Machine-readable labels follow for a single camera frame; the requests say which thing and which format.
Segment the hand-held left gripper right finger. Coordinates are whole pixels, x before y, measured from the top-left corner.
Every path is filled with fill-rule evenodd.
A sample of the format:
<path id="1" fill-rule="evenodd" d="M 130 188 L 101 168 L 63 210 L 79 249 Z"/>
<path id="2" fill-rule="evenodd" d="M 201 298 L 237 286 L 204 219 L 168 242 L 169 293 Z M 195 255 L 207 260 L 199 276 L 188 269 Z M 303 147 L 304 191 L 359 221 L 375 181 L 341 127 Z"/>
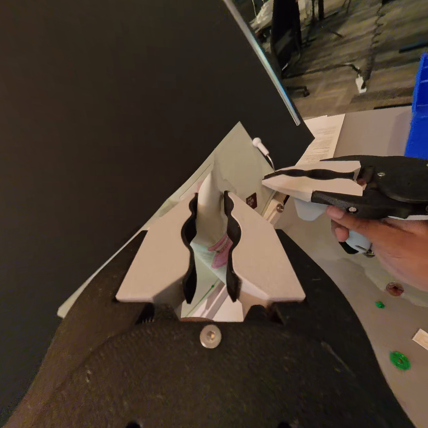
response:
<path id="1" fill-rule="evenodd" d="M 227 235 L 227 292 L 245 318 L 253 306 L 302 302 L 306 295 L 274 226 L 230 191 L 224 192 Z"/>

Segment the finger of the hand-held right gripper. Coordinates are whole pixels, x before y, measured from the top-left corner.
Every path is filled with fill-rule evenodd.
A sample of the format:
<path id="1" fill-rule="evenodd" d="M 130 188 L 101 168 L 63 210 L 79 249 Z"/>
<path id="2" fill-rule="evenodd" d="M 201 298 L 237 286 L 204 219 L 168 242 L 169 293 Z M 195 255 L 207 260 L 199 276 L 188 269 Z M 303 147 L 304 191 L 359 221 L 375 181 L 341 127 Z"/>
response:
<path id="1" fill-rule="evenodd" d="M 333 179 L 356 180 L 361 169 L 359 161 L 319 161 L 314 163 L 298 164 L 293 167 L 282 168 L 267 174 L 264 180 L 273 178 L 313 179 L 330 181 Z"/>
<path id="2" fill-rule="evenodd" d="M 310 202 L 315 191 L 362 196 L 363 188 L 351 179 L 335 178 L 318 180 L 309 177 L 291 177 L 276 175 L 262 180 L 262 184 L 271 190 Z"/>

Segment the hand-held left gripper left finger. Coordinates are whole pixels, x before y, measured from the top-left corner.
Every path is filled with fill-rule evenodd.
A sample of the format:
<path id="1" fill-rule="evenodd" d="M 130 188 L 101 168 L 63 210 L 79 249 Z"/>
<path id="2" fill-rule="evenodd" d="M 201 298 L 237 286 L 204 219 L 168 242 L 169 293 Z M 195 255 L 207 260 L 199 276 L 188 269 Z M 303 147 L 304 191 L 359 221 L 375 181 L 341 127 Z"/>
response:
<path id="1" fill-rule="evenodd" d="M 148 228 L 115 296 L 119 302 L 191 303 L 197 273 L 190 245 L 198 194 L 191 193 Z"/>

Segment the person's right hand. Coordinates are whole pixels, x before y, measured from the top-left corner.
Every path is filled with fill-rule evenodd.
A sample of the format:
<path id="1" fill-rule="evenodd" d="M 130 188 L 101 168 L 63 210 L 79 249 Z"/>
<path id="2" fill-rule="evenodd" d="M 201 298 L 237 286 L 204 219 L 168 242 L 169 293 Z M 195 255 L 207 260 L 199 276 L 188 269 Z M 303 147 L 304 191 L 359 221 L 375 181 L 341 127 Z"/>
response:
<path id="1" fill-rule="evenodd" d="M 339 242 L 345 242 L 350 232 L 365 237 L 383 267 L 400 281 L 428 290 L 428 222 L 427 220 L 361 219 L 335 206 L 326 214 Z"/>

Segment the blue plastic bin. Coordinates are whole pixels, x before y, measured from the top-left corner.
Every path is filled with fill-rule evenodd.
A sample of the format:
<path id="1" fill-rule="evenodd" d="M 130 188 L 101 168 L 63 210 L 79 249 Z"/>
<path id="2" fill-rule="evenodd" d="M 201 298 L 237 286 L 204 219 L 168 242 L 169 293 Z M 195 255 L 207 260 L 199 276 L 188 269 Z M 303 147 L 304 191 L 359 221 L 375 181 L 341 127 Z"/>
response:
<path id="1" fill-rule="evenodd" d="M 424 53 L 416 74 L 412 120 L 404 155 L 413 158 L 428 158 L 428 54 Z"/>

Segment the open instruction booklet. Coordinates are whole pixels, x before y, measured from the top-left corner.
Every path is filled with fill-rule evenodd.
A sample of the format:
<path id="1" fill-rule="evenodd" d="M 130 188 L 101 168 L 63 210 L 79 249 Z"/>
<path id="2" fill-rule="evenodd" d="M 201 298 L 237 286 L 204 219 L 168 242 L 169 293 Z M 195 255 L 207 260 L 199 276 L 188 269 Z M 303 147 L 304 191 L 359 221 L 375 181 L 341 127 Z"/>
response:
<path id="1" fill-rule="evenodd" d="M 230 191 L 259 215 L 268 207 L 273 192 L 263 190 L 261 183 L 272 168 L 253 143 L 241 123 L 236 124 L 201 167 L 161 207 L 164 215 L 191 193 L 198 194 L 196 235 L 190 243 L 195 256 L 197 286 L 217 277 L 227 293 L 226 265 L 232 246 L 227 235 L 224 192 Z M 158 218 L 146 224 L 144 232 Z"/>

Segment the black office chair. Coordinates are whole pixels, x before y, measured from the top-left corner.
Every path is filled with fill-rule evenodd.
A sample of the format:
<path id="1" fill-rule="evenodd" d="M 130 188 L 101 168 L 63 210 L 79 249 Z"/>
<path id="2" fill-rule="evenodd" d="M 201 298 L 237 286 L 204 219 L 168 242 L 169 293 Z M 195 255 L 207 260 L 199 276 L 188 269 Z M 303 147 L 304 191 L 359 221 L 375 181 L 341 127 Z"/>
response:
<path id="1" fill-rule="evenodd" d="M 298 1 L 274 0 L 270 31 L 273 68 L 280 82 L 301 58 L 302 36 Z"/>

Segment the black panel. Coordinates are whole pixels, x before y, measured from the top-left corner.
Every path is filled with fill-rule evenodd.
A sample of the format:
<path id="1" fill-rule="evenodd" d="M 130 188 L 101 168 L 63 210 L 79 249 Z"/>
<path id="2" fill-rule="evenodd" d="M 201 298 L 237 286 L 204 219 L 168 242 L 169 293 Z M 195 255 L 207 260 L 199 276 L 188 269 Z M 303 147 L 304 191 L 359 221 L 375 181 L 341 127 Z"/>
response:
<path id="1" fill-rule="evenodd" d="M 312 135 L 231 1 L 1 1 L 1 425 L 57 308 L 238 123 L 275 164 Z"/>

